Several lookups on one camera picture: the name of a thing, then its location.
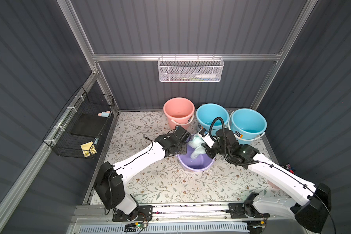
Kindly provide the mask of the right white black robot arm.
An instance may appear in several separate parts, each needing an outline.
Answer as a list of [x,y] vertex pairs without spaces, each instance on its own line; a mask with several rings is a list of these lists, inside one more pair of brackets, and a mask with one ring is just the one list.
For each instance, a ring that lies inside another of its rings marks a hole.
[[212,134],[212,128],[202,128],[198,136],[207,156],[220,154],[225,161],[252,171],[283,190],[289,199],[275,199],[252,192],[240,212],[248,218],[274,214],[296,220],[305,229],[321,233],[331,217],[331,190],[323,183],[315,185],[277,165],[249,144],[240,144],[234,133],[225,126]]

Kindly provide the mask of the pink cup of markers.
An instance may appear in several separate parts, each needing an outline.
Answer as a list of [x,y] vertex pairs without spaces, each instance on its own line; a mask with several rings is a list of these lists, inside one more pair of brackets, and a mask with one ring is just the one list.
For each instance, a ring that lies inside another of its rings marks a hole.
[[285,170],[289,171],[292,174],[295,174],[293,168],[289,164],[282,166],[282,168],[284,168]]

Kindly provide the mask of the purple plastic bucket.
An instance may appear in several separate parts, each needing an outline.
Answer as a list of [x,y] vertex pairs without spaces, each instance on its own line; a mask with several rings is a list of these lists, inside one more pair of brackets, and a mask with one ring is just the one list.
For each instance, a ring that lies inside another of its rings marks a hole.
[[187,146],[187,154],[186,155],[177,155],[179,162],[182,166],[189,171],[205,171],[209,169],[213,163],[214,159],[210,158],[207,154],[199,155],[195,160],[190,158],[191,153],[194,149],[190,146]]

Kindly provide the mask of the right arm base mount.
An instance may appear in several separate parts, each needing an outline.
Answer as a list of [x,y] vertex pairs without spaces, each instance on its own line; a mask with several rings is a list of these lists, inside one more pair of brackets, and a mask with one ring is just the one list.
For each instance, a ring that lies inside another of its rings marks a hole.
[[231,215],[232,219],[236,218],[269,218],[268,213],[259,213],[252,205],[245,205],[243,202],[229,203],[225,211]]

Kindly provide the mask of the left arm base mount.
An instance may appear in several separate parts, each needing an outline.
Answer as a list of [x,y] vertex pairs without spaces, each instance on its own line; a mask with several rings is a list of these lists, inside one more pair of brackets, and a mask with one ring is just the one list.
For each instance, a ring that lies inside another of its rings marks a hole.
[[148,221],[149,218],[153,214],[153,206],[152,205],[143,205],[137,207],[132,213],[130,214],[125,214],[123,211],[115,208],[113,210],[113,222],[126,222],[126,221],[132,221],[132,222],[142,222],[142,221]]

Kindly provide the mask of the black notebook in basket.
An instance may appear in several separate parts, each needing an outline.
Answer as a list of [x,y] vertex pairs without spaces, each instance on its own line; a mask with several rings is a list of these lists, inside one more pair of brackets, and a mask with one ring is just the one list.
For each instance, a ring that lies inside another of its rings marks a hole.
[[82,114],[70,133],[76,136],[98,137],[107,120],[107,117]]

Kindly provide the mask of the floral patterned table mat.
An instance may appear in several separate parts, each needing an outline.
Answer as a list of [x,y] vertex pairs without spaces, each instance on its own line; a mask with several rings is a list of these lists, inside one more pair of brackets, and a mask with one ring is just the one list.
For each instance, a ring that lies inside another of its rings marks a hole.
[[[105,161],[125,160],[150,145],[146,137],[155,139],[170,129],[162,111],[121,112]],[[240,201],[251,192],[288,197],[265,178],[228,164],[220,155],[209,169],[200,172],[185,169],[177,157],[157,161],[134,176],[125,191],[142,204]]]

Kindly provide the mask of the yellow sticky note pad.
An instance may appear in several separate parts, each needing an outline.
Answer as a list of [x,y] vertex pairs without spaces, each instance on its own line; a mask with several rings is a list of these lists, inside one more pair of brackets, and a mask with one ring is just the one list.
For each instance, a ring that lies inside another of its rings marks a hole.
[[81,150],[82,150],[83,156],[85,158],[90,157],[90,156],[92,156],[92,155],[97,153],[95,145],[94,145],[94,143],[92,141],[90,141],[88,143],[85,143],[85,144],[82,144],[81,145]]

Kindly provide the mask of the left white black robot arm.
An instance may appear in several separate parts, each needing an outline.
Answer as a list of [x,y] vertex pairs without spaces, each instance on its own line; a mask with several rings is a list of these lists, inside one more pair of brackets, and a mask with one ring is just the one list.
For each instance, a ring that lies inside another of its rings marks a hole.
[[98,171],[93,188],[108,211],[118,210],[129,221],[140,214],[140,205],[125,192],[126,184],[142,170],[166,157],[179,154],[191,134],[177,125],[170,132],[150,140],[150,145],[133,156],[111,164],[103,163]]

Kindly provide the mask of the teal plastic bucket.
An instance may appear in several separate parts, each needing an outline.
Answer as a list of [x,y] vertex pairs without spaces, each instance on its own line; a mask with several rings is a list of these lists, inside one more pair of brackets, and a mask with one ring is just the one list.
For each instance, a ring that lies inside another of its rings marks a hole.
[[223,119],[225,126],[227,126],[229,120],[227,110],[224,107],[214,103],[207,103],[200,106],[197,109],[196,117],[198,120],[198,132],[202,128],[209,130],[213,120],[217,117],[221,117]]
[[229,129],[241,145],[262,138],[267,129],[266,119],[252,109],[237,109],[229,116]]

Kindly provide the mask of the white bottle in basket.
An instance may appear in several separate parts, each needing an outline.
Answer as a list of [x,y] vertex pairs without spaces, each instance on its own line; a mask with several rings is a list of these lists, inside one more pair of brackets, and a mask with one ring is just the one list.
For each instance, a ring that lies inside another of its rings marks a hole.
[[213,80],[213,79],[216,79],[216,74],[198,74],[196,75],[196,79]]

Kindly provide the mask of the mint green microfiber cloth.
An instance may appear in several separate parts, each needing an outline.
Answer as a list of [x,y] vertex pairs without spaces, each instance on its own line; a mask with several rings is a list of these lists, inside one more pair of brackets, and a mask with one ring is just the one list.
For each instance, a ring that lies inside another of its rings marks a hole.
[[202,146],[205,141],[198,135],[195,134],[188,141],[188,146],[192,147],[194,151],[191,153],[190,158],[195,160],[199,155],[206,154],[205,148]]

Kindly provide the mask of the pink plastic bucket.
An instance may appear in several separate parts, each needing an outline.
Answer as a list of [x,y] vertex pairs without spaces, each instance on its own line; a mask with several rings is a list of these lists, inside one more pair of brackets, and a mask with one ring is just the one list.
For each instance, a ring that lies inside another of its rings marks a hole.
[[175,97],[165,102],[163,111],[170,129],[181,126],[188,130],[194,119],[195,106],[186,98]]

